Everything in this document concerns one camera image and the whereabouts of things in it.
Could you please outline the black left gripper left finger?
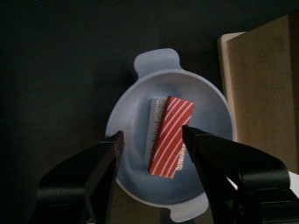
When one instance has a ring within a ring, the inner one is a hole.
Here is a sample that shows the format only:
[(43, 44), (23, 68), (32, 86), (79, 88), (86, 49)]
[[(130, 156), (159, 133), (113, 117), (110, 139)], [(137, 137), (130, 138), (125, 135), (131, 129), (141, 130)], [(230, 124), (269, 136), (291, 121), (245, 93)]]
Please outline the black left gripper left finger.
[(125, 149), (119, 131), (42, 178), (28, 224), (109, 224)]

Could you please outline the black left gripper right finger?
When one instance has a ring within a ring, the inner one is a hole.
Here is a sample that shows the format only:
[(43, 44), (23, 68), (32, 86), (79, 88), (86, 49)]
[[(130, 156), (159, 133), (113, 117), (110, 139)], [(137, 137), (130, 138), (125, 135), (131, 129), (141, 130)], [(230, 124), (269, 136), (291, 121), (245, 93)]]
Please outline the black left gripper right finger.
[(185, 126), (182, 133), (214, 224), (299, 224), (295, 175), (285, 163), (194, 127)]

